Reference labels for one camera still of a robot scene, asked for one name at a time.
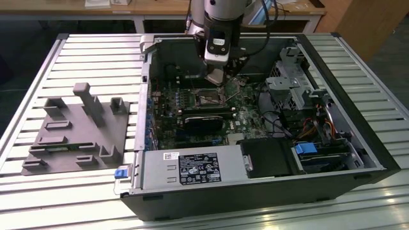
wooden cabinet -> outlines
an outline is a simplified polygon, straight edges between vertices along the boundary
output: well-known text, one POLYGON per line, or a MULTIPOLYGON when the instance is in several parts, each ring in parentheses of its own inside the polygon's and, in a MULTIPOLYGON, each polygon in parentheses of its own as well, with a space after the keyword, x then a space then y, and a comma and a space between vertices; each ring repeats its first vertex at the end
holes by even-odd
POLYGON ((368 61, 409 12, 409 0, 322 0, 327 15, 316 32, 339 32, 368 61))

blue latch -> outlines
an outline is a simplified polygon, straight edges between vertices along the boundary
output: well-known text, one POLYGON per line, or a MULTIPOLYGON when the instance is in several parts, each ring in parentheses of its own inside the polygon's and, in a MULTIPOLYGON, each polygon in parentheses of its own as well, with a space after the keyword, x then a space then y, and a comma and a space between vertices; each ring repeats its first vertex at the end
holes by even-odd
POLYGON ((296 145, 298 154, 311 154, 318 153, 318 148, 314 143, 300 143, 296 145))
POLYGON ((116 179, 128 178, 128 169, 118 169, 118 170, 115 170, 115 178, 116 179))

aluminum slat table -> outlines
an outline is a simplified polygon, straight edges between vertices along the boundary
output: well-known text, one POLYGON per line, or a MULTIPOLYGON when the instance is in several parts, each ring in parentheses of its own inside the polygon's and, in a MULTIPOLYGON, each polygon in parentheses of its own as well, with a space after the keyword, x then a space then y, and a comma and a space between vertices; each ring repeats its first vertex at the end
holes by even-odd
MULTIPOLYGON (((366 229, 406 227, 409 221, 408 110, 342 38, 310 35, 403 171, 336 200, 172 221, 143 222, 114 193, 115 169, 22 176, 22 164, 46 117, 48 97, 67 104, 76 82, 90 82, 102 102, 131 102, 124 163, 134 159, 142 82, 140 34, 71 35, 59 39, 0 142, 0 229, 366 229)), ((314 69, 310 70, 324 87, 314 69)))

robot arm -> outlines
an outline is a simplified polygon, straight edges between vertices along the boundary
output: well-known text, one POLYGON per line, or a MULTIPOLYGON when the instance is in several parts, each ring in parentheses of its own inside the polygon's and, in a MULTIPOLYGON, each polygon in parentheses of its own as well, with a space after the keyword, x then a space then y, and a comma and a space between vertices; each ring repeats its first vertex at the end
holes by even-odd
POLYGON ((207 64, 207 73, 219 69, 219 75, 211 82, 222 83, 226 76, 235 76, 250 56, 239 47, 240 27, 247 7, 256 0, 192 0, 188 34, 195 37, 198 55, 207 64))

metal bracket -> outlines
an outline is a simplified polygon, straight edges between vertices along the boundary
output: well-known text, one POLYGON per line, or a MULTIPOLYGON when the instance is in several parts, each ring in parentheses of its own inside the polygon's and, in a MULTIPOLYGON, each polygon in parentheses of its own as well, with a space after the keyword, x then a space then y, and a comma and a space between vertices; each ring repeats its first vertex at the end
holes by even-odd
POLYGON ((155 48, 156 41, 155 41, 155 35, 154 34, 146 34, 142 36, 142 40, 140 40, 140 49, 142 49, 142 53, 147 54, 150 53, 155 48))

